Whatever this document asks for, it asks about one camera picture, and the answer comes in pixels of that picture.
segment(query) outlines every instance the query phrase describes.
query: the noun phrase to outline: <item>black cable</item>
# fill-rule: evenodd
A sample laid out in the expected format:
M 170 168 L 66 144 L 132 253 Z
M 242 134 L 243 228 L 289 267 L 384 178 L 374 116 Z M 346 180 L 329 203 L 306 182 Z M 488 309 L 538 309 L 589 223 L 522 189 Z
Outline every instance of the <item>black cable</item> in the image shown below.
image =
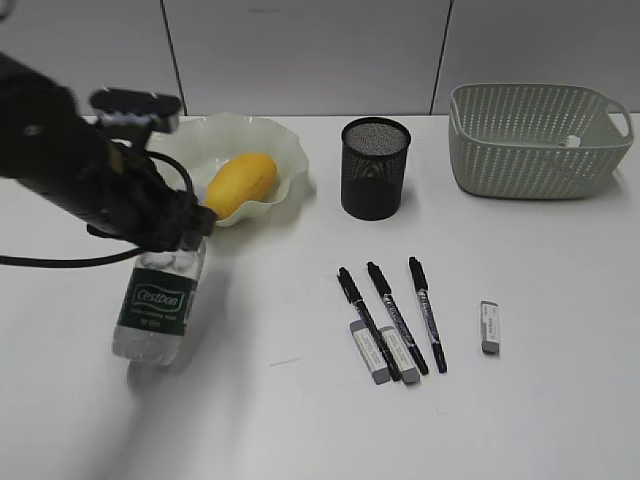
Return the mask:
M 156 160 L 160 160 L 161 162 L 167 163 L 173 168 L 175 168 L 182 180 L 184 181 L 185 188 L 187 190 L 187 195 L 185 195 L 184 205 L 180 215 L 186 215 L 191 208 L 191 198 L 193 196 L 193 182 L 191 181 L 191 177 L 189 176 L 189 172 L 180 165 L 176 160 L 171 158 L 168 155 L 159 152 L 148 152 L 145 153 Z M 111 263 L 121 262 L 123 260 L 127 260 L 129 258 L 135 257 L 136 255 L 140 255 L 145 250 L 142 248 L 134 248 L 132 250 L 128 250 L 126 252 L 117 253 L 115 255 L 109 255 L 106 257 L 96 257 L 96 258 L 82 258 L 76 260 L 59 260 L 59 259 L 48 259 L 48 258 L 27 258 L 27 257 L 10 257 L 6 255 L 0 255 L 0 265 L 10 265 L 14 267 L 30 267 L 30 268 L 87 268 L 87 267 L 99 267 L 102 265 L 109 265 Z
M 121 262 L 129 258 L 140 255 L 144 250 L 142 248 L 134 248 L 126 252 L 109 255 L 107 257 L 82 258 L 77 260 L 57 260 L 48 258 L 25 258 L 25 257 L 7 257 L 0 255 L 0 265 L 10 265 L 13 267 L 32 267 L 32 268 L 86 268 L 99 267 L 110 263 Z

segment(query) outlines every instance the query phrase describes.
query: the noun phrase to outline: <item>green label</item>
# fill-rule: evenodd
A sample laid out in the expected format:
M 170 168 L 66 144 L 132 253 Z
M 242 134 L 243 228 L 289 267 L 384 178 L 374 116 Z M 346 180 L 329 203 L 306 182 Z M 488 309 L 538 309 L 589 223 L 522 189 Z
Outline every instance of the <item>green label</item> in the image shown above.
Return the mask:
M 182 336 L 195 290 L 190 278 L 134 268 L 118 325 Z

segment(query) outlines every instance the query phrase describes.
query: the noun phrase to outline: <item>green plastic basket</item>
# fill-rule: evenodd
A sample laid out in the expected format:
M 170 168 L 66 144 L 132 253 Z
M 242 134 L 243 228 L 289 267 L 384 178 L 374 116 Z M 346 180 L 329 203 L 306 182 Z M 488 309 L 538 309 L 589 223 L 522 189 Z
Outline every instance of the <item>green plastic basket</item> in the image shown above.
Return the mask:
M 626 135 L 609 117 L 612 108 L 624 116 Z M 579 146 L 571 146 L 576 138 Z M 474 195 L 584 197 L 610 177 L 632 144 L 629 112 L 589 88 L 476 84 L 451 94 L 451 166 L 460 188 Z

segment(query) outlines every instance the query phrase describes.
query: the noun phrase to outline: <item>bowl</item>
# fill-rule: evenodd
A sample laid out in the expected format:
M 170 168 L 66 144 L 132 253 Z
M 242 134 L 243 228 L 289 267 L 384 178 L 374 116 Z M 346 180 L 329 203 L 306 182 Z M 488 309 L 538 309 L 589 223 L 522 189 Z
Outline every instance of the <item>bowl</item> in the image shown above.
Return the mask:
M 243 203 L 231 216 L 218 220 L 217 227 L 264 215 L 287 197 L 296 175 L 309 170 L 309 159 L 295 133 L 273 120 L 233 113 L 188 120 L 171 135 L 154 134 L 148 149 L 173 157 L 187 169 L 200 203 L 211 180 L 231 158 L 250 152 L 273 157 L 278 176 L 271 191 L 262 201 Z M 158 171 L 167 184 L 184 190 L 184 183 L 171 167 L 158 164 Z

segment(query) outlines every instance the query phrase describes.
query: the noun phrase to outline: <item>eraser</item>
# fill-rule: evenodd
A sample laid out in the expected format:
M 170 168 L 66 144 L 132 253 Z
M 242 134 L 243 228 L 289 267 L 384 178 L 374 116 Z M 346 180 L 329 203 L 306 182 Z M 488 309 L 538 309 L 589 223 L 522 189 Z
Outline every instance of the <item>eraser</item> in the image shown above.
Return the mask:
M 497 303 L 486 301 L 480 303 L 480 332 L 482 334 L 482 351 L 484 353 L 499 353 L 500 324 Z
M 380 350 L 378 350 L 378 346 L 367 326 L 362 320 L 357 320 L 351 322 L 349 328 L 351 329 L 353 340 L 356 342 L 360 355 L 367 365 L 375 384 L 380 385 L 387 383 L 391 380 L 389 367 L 387 367 L 387 362 L 382 358 L 382 354 Z
M 420 372 L 418 371 L 418 367 L 416 367 L 416 362 L 413 361 L 396 327 L 382 327 L 380 333 L 384 337 L 385 342 L 387 342 L 389 350 L 391 350 L 391 354 L 398 364 L 402 381 L 406 384 L 419 382 Z

